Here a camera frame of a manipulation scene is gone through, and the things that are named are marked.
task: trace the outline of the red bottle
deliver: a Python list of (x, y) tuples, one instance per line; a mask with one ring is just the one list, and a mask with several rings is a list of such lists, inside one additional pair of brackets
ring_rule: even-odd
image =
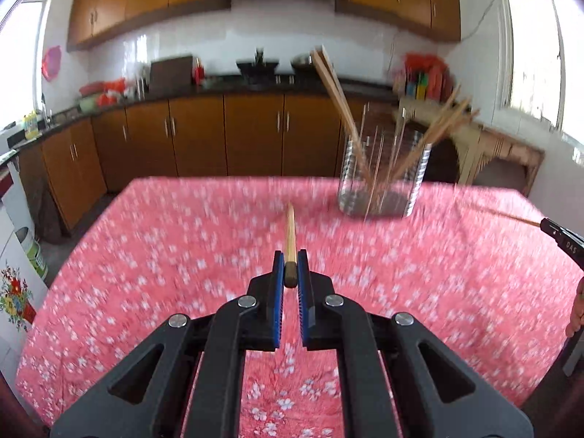
[(204, 78), (205, 68), (203, 67), (203, 64), (201, 64), (201, 60), (199, 58), (196, 58), (195, 68), (193, 69), (193, 79), (195, 80), (195, 84), (200, 86)]

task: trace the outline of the floral tablecloth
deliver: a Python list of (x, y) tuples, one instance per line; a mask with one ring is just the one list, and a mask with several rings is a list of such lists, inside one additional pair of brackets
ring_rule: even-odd
[[(58, 274), (17, 388), (47, 424), (175, 312), (211, 314), (271, 269), (285, 209), (311, 269), (370, 312), (409, 311), (520, 405), (556, 357), (581, 272), (519, 193), (424, 184), (407, 219), (341, 214), (321, 179), (149, 178), (123, 191)], [(335, 354), (301, 346), (286, 290), (281, 349), (248, 353), (241, 436), (342, 435)]]

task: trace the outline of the human hand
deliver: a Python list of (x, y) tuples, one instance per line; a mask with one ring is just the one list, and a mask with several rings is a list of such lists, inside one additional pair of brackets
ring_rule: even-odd
[(580, 330), (580, 327), (584, 324), (584, 296), (582, 292), (584, 291), (584, 277), (580, 279), (578, 283), (578, 288), (576, 290), (576, 297), (574, 298), (574, 303), (572, 305), (572, 313), (570, 314), (570, 323), (566, 326), (566, 336), (571, 338), (576, 332)]

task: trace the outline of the window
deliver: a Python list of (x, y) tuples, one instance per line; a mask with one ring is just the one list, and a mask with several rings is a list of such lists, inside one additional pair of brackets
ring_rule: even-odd
[(584, 143), (584, 14), (572, 0), (503, 0), (503, 106)]
[(41, 26), (47, 0), (23, 0), (0, 31), (0, 130), (40, 104)]

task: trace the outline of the metal screw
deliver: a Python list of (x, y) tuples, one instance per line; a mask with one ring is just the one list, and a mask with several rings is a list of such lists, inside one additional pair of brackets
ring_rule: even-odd
[(186, 326), (188, 320), (189, 318), (182, 314), (172, 315), (168, 318), (168, 325), (170, 327), (183, 327)]
[(325, 303), (332, 307), (343, 306), (345, 299), (341, 295), (327, 295)]
[(241, 306), (242, 308), (251, 308), (251, 307), (255, 306), (256, 299), (255, 299), (255, 297), (252, 297), (251, 295), (245, 295), (237, 300), (237, 304), (239, 306)]
[(398, 313), (395, 315), (395, 322), (400, 326), (411, 326), (414, 324), (414, 317), (410, 313)]

